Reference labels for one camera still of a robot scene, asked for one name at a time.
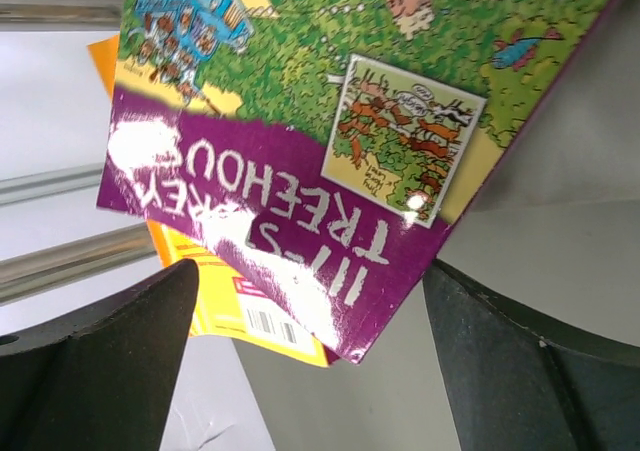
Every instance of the white label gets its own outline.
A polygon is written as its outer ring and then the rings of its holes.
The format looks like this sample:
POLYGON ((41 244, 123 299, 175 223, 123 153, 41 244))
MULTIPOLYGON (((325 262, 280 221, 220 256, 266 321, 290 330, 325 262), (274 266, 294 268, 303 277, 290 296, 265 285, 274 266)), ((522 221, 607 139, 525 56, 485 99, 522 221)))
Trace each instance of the white label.
POLYGON ((238 294, 238 302, 244 315, 247 334, 304 354, 316 354, 311 334, 273 301, 238 294))

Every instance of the silver pole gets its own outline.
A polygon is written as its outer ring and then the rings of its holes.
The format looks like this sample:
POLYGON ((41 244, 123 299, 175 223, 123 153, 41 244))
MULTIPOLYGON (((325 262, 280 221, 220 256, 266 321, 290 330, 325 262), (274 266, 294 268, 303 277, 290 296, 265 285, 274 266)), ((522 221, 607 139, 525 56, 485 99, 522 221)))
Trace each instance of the silver pole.
POLYGON ((0 305, 155 254, 140 224, 0 262, 0 305))
POLYGON ((103 164, 90 164, 0 181, 0 207, 100 184, 103 164))
POLYGON ((0 0, 0 31, 120 28, 124 0, 0 0))

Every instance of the yellow book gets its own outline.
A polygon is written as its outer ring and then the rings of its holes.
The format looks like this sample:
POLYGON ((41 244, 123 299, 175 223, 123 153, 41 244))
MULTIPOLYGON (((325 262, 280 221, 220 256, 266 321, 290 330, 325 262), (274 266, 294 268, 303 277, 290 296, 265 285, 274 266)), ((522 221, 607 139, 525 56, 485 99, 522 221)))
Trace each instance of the yellow book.
MULTIPOLYGON (((113 92, 118 36, 89 45, 89 52, 107 92, 113 92)), ((242 339, 308 364, 331 364, 327 350, 250 281, 217 256, 177 231, 147 223, 164 266, 193 259, 200 289, 191 336, 216 335, 242 339)))

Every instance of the black plastic part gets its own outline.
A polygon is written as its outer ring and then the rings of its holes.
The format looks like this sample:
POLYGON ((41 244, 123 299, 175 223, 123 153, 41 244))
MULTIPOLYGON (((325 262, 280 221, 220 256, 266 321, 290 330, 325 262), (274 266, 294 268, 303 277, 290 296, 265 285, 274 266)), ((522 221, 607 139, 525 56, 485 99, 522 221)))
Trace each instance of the black plastic part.
POLYGON ((463 451, 640 449, 640 348, 436 261, 424 289, 463 451))
POLYGON ((156 451, 198 289, 182 261, 0 339, 0 449, 156 451))

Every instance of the book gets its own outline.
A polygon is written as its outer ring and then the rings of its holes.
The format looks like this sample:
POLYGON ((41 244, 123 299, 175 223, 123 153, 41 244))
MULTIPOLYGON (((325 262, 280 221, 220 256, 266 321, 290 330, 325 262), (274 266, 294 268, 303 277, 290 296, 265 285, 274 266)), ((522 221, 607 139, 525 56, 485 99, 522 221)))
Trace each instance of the book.
MULTIPOLYGON (((113 93, 118 36, 88 46, 105 89, 113 93)), ((198 299, 189 335, 241 339, 307 364, 327 367, 336 356, 235 269, 187 236, 147 223, 165 267, 192 259, 198 265, 198 299)))
POLYGON ((616 1, 125 0, 98 205, 359 363, 616 1))

